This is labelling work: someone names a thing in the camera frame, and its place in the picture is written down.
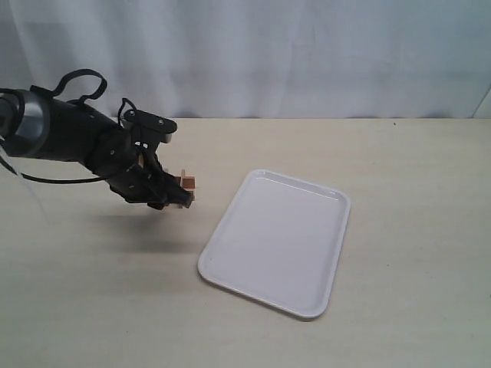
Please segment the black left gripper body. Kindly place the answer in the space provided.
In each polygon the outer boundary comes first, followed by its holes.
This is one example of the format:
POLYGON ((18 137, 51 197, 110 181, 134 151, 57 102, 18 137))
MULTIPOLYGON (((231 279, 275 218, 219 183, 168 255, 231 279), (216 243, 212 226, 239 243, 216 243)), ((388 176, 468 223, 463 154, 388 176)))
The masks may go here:
POLYGON ((103 134, 84 163, 126 202, 167 204, 169 201, 156 153, 135 145, 128 132, 103 134))

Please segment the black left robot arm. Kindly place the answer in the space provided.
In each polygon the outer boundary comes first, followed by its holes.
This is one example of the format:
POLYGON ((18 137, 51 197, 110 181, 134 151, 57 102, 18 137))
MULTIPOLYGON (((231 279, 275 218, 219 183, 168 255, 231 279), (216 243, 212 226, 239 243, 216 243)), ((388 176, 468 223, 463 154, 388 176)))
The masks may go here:
POLYGON ((47 91, 1 90, 1 147, 10 157, 78 163, 85 182, 105 182, 128 203, 161 210, 190 207, 193 194, 161 166, 157 148, 177 130, 173 120, 120 108, 117 120, 79 100, 47 91))

